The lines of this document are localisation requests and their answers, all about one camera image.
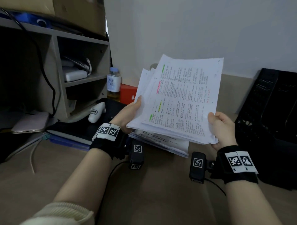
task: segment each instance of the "black notebook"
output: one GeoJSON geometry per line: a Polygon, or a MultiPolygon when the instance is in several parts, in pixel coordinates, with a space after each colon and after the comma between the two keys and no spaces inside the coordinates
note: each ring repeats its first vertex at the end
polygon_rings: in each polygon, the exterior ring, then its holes
{"type": "Polygon", "coordinates": [[[107,98],[102,98],[96,103],[100,102],[105,102],[106,113],[102,113],[101,117],[96,123],[90,123],[88,121],[89,116],[86,116],[80,121],[74,123],[57,122],[54,125],[48,127],[47,132],[90,145],[92,143],[92,137],[98,130],[99,126],[103,123],[109,123],[111,118],[118,114],[119,111],[121,111],[121,109],[126,106],[123,103],[107,98]]]}

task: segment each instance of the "black cable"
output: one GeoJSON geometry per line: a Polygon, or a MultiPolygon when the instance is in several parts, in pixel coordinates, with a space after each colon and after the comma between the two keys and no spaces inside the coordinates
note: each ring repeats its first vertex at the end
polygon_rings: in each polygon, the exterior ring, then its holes
{"type": "Polygon", "coordinates": [[[55,109],[55,97],[56,97],[56,91],[54,89],[54,87],[50,84],[47,76],[45,75],[45,71],[43,68],[43,61],[42,61],[42,55],[41,55],[41,51],[40,48],[37,44],[37,42],[33,39],[33,37],[31,36],[31,34],[26,30],[26,28],[24,28],[24,26],[12,15],[10,14],[8,11],[4,10],[3,8],[0,8],[4,13],[6,13],[24,32],[25,34],[29,37],[29,39],[32,41],[32,43],[35,45],[36,51],[37,51],[37,56],[38,56],[38,62],[39,62],[39,67],[41,70],[41,73],[46,81],[46,83],[48,84],[48,86],[53,90],[53,100],[52,100],[52,107],[53,107],[53,113],[50,114],[52,117],[56,114],[56,109],[55,109]]]}
{"type": "Polygon", "coordinates": [[[223,189],[221,189],[220,186],[217,185],[215,182],[213,182],[212,180],[209,180],[207,178],[204,178],[204,180],[207,180],[208,182],[213,183],[215,186],[217,186],[224,193],[225,196],[227,196],[226,193],[223,191],[223,189]]]}
{"type": "MultiPolygon", "coordinates": [[[[108,184],[108,182],[109,182],[109,179],[110,179],[112,173],[114,172],[114,170],[115,170],[119,165],[121,165],[121,164],[123,164],[123,163],[129,163],[129,161],[123,161],[123,162],[120,162],[119,164],[117,164],[117,165],[112,169],[112,171],[110,172],[109,177],[108,177],[108,179],[107,179],[106,187],[107,187],[107,184],[108,184]]],[[[97,224],[97,223],[98,223],[98,220],[99,220],[99,215],[100,215],[100,212],[101,212],[102,202],[103,202],[103,199],[104,199],[104,196],[105,196],[105,192],[106,192],[106,188],[105,188],[105,190],[104,190],[104,194],[103,194],[103,196],[102,196],[102,199],[101,199],[101,203],[100,203],[98,212],[97,212],[97,214],[96,214],[96,216],[95,216],[95,224],[97,224]]]]}

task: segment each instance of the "white controller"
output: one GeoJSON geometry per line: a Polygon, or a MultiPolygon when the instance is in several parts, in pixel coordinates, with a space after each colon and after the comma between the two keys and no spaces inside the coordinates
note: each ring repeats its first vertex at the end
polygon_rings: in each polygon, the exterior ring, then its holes
{"type": "Polygon", "coordinates": [[[92,111],[89,115],[89,121],[91,123],[97,122],[102,113],[106,113],[104,102],[100,102],[92,108],[92,111]]]}

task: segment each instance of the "black file organizer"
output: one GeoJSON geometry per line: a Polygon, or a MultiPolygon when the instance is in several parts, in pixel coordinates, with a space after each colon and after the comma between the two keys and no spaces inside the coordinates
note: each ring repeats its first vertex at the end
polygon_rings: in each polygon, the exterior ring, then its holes
{"type": "Polygon", "coordinates": [[[297,73],[261,69],[235,128],[261,181],[297,189],[297,73]]]}

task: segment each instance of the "red box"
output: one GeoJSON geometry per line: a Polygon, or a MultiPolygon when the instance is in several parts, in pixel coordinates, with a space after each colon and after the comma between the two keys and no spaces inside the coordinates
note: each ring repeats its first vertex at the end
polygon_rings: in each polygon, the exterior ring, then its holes
{"type": "Polygon", "coordinates": [[[126,105],[130,104],[131,102],[134,102],[136,92],[137,87],[121,84],[120,102],[126,105]]]}

